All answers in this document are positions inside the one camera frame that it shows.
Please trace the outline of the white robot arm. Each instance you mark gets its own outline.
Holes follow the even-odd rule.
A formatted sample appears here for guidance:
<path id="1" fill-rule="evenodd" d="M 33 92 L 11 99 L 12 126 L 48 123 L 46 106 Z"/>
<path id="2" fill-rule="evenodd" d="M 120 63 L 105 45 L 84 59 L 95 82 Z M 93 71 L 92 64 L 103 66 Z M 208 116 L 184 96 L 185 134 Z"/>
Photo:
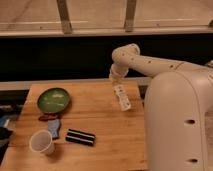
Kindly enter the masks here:
<path id="1" fill-rule="evenodd" d="M 213 68 L 142 56 L 136 44 L 112 52 L 109 78 L 130 69 L 151 78 L 144 100 L 148 171 L 208 171 L 205 114 L 213 111 Z"/>

